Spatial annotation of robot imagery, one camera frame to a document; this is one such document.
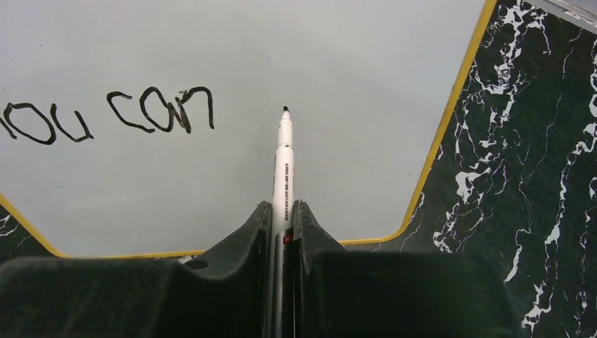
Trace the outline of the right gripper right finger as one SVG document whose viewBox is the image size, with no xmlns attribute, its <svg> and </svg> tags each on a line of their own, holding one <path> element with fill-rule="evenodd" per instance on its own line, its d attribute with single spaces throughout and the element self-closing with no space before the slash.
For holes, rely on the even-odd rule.
<svg viewBox="0 0 597 338">
<path fill-rule="evenodd" d="M 450 253 L 349 251 L 296 201 L 297 337 L 523 337 L 488 263 Z"/>
</svg>

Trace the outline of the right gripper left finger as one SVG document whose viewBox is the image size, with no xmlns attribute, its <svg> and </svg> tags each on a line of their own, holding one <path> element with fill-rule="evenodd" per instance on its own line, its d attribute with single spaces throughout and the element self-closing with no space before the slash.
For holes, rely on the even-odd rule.
<svg viewBox="0 0 597 338">
<path fill-rule="evenodd" d="M 271 205 L 175 258 L 16 258 L 1 266 L 2 337 L 261 337 Z"/>
</svg>

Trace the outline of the white marker pen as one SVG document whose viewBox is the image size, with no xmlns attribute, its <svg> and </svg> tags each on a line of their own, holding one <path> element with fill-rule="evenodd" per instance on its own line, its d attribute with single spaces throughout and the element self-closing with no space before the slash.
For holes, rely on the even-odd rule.
<svg viewBox="0 0 597 338">
<path fill-rule="evenodd" d="M 279 121 L 271 207 L 264 336 L 293 337 L 294 149 L 293 124 L 286 106 Z"/>
</svg>

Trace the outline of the yellow framed whiteboard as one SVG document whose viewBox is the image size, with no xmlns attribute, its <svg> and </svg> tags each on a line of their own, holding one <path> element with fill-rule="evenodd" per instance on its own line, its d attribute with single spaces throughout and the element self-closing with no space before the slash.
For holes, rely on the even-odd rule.
<svg viewBox="0 0 597 338">
<path fill-rule="evenodd" d="M 272 196 L 398 232 L 483 1 L 2 1 L 1 205 L 58 254 L 198 251 Z"/>
</svg>

